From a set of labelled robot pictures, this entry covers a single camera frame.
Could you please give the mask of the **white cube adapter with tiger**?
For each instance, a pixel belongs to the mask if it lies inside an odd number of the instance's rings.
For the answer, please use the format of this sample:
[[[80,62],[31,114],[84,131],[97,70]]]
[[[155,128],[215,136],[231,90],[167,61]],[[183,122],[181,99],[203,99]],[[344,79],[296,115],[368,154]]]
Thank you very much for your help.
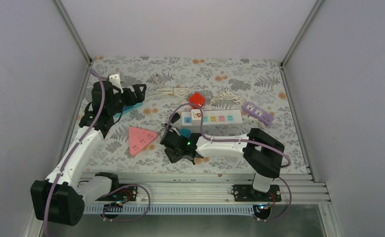
[[[191,112],[191,124],[200,125],[203,117],[203,113],[199,109],[192,109],[190,112]]]

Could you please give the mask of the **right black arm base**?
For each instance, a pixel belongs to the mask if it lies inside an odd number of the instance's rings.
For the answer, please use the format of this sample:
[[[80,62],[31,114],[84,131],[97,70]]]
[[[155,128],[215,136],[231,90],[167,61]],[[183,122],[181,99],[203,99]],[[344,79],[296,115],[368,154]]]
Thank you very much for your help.
[[[256,191],[252,185],[233,185],[230,191],[235,202],[257,202],[253,204],[254,218],[265,221],[271,214],[271,208],[282,200],[278,185],[270,185],[267,192]]]

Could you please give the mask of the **light blue plug adapter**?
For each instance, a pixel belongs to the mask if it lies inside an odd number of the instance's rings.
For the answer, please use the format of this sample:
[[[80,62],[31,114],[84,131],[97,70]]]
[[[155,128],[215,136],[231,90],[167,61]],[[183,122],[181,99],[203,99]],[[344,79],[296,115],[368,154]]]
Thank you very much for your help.
[[[179,130],[179,133],[181,136],[184,136],[186,138],[189,138],[190,137],[190,134],[192,133],[191,130],[189,129],[185,129],[185,128],[182,128]]]

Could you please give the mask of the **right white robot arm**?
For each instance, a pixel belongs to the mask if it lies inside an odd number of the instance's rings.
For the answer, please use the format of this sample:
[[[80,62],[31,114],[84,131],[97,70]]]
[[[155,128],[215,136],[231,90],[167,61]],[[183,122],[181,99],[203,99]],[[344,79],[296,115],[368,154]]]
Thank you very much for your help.
[[[191,133],[189,137],[167,131],[160,144],[171,163],[204,157],[244,159],[255,171],[250,193],[257,201],[269,195],[272,181],[280,176],[285,146],[259,128],[237,136],[209,136]]]

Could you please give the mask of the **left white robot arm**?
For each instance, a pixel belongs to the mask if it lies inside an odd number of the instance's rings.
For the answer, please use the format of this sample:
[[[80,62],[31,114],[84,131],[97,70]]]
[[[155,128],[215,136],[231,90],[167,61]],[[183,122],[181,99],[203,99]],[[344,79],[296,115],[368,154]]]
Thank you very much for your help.
[[[30,188],[38,220],[74,226],[80,221],[87,204],[102,196],[108,200],[119,196],[117,175],[100,173],[81,186],[79,181],[94,150],[115,124],[115,114],[126,106],[143,102],[146,89],[145,84],[122,88],[110,80],[94,83],[92,101],[85,107],[77,136],[69,150],[44,180],[34,181]]]

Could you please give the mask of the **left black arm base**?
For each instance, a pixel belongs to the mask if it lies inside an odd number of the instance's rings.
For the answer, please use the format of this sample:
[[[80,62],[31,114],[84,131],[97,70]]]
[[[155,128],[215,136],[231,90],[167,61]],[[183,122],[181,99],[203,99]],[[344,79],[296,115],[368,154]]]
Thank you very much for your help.
[[[109,204],[105,204],[103,206],[104,213],[101,213],[101,217],[105,217],[108,219],[115,219],[119,215],[116,214],[119,210],[121,210],[127,202],[136,201],[137,195],[137,187],[132,186],[125,189],[121,189],[118,192],[107,196],[109,200],[112,202]]]

